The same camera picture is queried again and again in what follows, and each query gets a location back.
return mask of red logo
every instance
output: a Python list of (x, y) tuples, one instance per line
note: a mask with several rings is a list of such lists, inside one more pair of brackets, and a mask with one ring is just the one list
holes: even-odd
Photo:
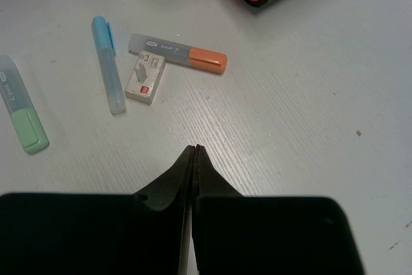
[(140, 88), (140, 92), (144, 95), (147, 95), (149, 93), (150, 88), (148, 88), (147, 86), (142, 86), (142, 88)]

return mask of orange cap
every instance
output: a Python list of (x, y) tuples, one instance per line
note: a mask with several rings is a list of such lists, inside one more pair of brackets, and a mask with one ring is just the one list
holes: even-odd
[(195, 68), (222, 74), (227, 65), (227, 56), (222, 53), (192, 48), (189, 53), (190, 65)]

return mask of pen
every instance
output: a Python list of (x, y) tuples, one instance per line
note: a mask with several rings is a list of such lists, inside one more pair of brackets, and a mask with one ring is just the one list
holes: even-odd
[(102, 71), (104, 87), (108, 96), (112, 114), (119, 114), (126, 109), (122, 84), (118, 76), (115, 45), (109, 23), (102, 16), (96, 16), (91, 24), (97, 51), (98, 62)]
[(7, 55), (0, 56), (0, 93), (24, 151), (34, 154), (49, 145), (39, 116), (30, 100), (19, 70)]
[(222, 74), (227, 65), (225, 54), (134, 33), (130, 38), (129, 51), (139, 54), (142, 50), (161, 55), (170, 62), (214, 73)]

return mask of small white box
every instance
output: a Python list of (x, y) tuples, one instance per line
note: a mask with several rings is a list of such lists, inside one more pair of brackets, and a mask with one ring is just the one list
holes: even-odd
[(124, 91), (127, 98), (151, 104), (165, 69), (165, 57), (141, 51)]

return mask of brown speck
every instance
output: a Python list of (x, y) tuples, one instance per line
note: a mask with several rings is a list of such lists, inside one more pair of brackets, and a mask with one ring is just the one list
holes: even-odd
[(399, 240), (399, 241), (397, 241), (395, 244), (393, 244), (393, 245), (388, 249), (388, 251), (391, 251), (392, 249), (394, 249), (395, 246), (398, 245), (400, 241), (401, 241), (401, 240)]

